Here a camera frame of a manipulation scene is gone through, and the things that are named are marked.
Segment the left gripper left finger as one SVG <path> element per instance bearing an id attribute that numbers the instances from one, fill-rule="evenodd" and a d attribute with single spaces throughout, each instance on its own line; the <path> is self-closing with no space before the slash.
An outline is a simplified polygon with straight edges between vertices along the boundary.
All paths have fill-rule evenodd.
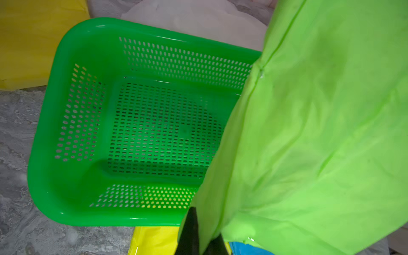
<path id="1" fill-rule="evenodd" d="M 195 207 L 191 207 L 187 213 L 175 255 L 199 255 L 199 231 Z"/>

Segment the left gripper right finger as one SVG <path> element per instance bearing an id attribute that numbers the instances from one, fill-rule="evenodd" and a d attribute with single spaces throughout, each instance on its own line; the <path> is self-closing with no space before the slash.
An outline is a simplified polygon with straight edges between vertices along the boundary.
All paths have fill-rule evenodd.
<path id="1" fill-rule="evenodd" d="M 229 255 L 221 234 L 208 244 L 204 255 Z"/>

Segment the blue raincoat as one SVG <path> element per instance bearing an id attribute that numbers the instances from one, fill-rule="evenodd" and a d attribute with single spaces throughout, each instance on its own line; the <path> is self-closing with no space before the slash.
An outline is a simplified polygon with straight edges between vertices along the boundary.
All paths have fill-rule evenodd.
<path id="1" fill-rule="evenodd" d="M 233 255 L 274 255 L 264 249 L 240 242 L 230 242 L 229 246 Z"/>

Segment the neon yellow raincoat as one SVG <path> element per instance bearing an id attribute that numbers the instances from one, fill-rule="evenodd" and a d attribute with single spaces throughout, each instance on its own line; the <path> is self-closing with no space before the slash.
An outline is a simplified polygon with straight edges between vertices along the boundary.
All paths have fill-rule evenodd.
<path id="1" fill-rule="evenodd" d="M 136 227 L 131 239 L 130 255 L 174 255 L 182 228 Z"/>

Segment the lime green raincoat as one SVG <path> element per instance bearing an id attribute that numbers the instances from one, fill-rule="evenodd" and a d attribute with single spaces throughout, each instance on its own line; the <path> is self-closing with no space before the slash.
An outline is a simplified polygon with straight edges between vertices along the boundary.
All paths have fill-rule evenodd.
<path id="1" fill-rule="evenodd" d="M 279 1 L 192 200 L 276 255 L 354 255 L 408 221 L 407 1 Z"/>

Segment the green plastic basket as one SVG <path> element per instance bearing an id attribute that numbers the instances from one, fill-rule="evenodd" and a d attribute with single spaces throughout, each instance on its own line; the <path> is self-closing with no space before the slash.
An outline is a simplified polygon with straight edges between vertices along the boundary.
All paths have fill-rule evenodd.
<path id="1" fill-rule="evenodd" d="M 28 164 L 48 218 L 178 226 L 260 52 L 113 18 L 54 57 Z"/>

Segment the white folded raincoat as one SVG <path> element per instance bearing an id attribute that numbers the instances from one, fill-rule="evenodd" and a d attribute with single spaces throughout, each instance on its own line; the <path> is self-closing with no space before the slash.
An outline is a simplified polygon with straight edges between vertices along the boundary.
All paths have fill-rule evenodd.
<path id="1" fill-rule="evenodd" d="M 267 30 L 229 1 L 141 1 L 121 18 L 256 51 L 263 49 Z"/>

